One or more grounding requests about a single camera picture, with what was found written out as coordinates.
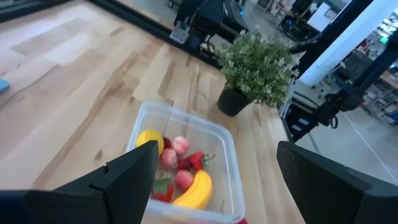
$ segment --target light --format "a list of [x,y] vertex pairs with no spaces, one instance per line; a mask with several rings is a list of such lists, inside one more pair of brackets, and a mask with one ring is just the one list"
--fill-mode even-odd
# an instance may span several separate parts
[[388,34],[385,34],[385,33],[382,33],[382,32],[381,32],[381,33],[379,33],[379,35],[380,35],[380,36],[382,36],[382,37],[384,37],[384,38],[387,38],[387,37],[389,37],[389,35],[388,35]]
[[382,42],[383,44],[386,44],[388,42],[388,38],[383,37],[380,39],[380,42]]
[[383,29],[383,30],[388,29],[388,27],[389,27],[389,26],[387,26],[387,25],[385,25],[385,24],[381,24],[381,25],[380,25],[380,28]]
[[387,32],[394,32],[395,30],[397,30],[397,28],[395,27],[389,27],[388,29],[386,29]]

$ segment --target lemon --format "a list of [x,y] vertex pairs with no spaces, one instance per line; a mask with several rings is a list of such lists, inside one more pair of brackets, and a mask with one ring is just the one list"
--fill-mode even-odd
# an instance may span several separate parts
[[147,143],[150,140],[156,140],[157,145],[159,147],[159,156],[163,152],[164,148],[164,141],[163,141],[163,136],[160,134],[158,131],[153,130],[153,129],[148,129],[143,132],[141,132],[138,135],[137,141],[136,141],[136,147],[141,146],[145,143]]

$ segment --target potted plant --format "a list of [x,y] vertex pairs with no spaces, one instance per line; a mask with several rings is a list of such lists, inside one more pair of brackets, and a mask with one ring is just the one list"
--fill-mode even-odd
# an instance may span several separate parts
[[289,80],[297,71],[292,70],[296,59],[283,40],[264,37],[256,28],[224,45],[218,55],[226,78],[217,101],[223,113],[235,116],[252,102],[278,107],[285,101]]

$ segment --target toy fruit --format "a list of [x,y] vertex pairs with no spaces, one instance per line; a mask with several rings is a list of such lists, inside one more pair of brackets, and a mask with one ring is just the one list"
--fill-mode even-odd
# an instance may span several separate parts
[[204,170],[198,170],[193,178],[191,187],[173,205],[187,208],[205,209],[213,193],[213,184],[210,175]]
[[249,223],[245,219],[242,219],[240,222],[238,222],[236,224],[249,224]]
[[177,161],[179,170],[188,170],[190,171],[192,168],[191,162],[188,159],[179,159]]
[[195,152],[187,159],[191,163],[191,166],[195,170],[205,169],[207,167],[206,161],[214,158],[216,155],[210,156],[209,154],[204,154],[203,152]]
[[159,157],[160,166],[169,169],[177,162],[177,155],[174,149],[164,149]]
[[172,148],[172,142],[170,141],[170,139],[168,139],[167,137],[163,136],[163,142],[164,142],[163,149],[171,149]]
[[174,184],[171,179],[155,180],[152,188],[152,198],[162,202],[171,202],[174,192]]
[[158,147],[159,147],[159,156],[161,155],[163,148],[164,148],[164,141],[162,135],[153,129],[148,129],[140,133],[138,135],[137,141],[136,141],[136,147],[141,146],[145,143],[147,143],[150,140],[156,140]]
[[189,150],[189,143],[187,139],[182,136],[175,137],[173,141],[173,149],[177,153],[178,156],[185,155]]
[[193,175],[186,170],[177,172],[174,178],[175,186],[183,192],[186,192],[193,183]]

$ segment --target grey floor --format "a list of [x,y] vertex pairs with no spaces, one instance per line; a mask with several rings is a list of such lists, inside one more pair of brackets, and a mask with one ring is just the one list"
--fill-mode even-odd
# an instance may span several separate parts
[[[177,7],[170,9],[167,0],[131,0],[161,19],[173,22]],[[272,16],[261,7],[250,2],[244,10],[243,19],[249,30],[256,25],[264,35],[271,35],[289,41],[272,24]],[[215,36],[211,42],[217,49],[227,43]],[[361,108],[339,113],[337,129],[319,126],[297,145],[319,153],[348,167],[373,177],[398,185],[398,128],[370,117]]]
[[[317,89],[304,89],[300,85],[296,88],[317,102]],[[398,184],[398,128],[373,118],[362,108],[340,112],[337,118],[336,129],[318,126],[297,145],[373,177]]]

